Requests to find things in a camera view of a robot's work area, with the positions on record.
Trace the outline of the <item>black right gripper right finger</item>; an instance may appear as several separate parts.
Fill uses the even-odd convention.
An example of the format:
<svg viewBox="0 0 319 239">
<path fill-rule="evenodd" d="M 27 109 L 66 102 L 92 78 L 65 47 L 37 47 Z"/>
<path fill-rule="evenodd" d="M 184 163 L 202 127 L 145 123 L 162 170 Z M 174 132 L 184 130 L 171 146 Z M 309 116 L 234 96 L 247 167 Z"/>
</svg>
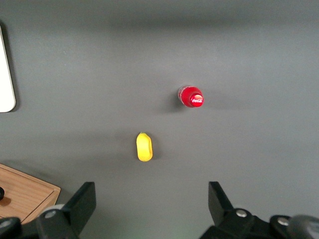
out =
<svg viewBox="0 0 319 239">
<path fill-rule="evenodd" d="M 234 208 L 218 182 L 209 182 L 208 207 L 214 225 L 202 239 L 270 239 L 269 224 L 249 211 Z"/>
</svg>

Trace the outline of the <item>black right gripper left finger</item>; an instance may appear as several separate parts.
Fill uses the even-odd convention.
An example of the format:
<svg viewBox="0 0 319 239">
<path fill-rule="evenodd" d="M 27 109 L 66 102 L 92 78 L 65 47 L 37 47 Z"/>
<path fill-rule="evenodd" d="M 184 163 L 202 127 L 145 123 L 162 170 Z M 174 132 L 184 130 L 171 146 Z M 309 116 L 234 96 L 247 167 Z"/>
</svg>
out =
<svg viewBox="0 0 319 239">
<path fill-rule="evenodd" d="M 85 182 L 61 208 L 45 210 L 37 219 L 40 239 L 78 239 L 96 209 L 94 182 Z"/>
</svg>

